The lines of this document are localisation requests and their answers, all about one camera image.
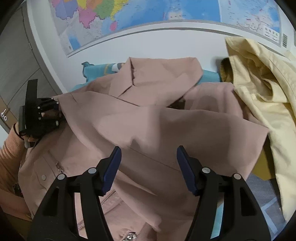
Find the forearm in peach sleeve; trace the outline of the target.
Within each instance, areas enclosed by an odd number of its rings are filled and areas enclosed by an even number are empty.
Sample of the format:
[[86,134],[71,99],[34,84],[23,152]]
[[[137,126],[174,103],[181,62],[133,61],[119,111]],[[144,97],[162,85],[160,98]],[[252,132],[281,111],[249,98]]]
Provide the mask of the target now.
[[1,147],[1,208],[6,214],[31,221],[25,200],[14,191],[24,153],[25,143],[19,136],[18,123],[15,123]]

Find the person's left hand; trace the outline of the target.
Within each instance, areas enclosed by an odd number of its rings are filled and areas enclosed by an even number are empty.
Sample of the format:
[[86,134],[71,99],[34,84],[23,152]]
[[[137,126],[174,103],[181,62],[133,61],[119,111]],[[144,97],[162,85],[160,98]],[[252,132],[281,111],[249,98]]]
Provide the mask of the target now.
[[64,119],[62,111],[56,109],[27,114],[25,117],[25,137],[29,142],[36,142],[46,134],[57,130]]

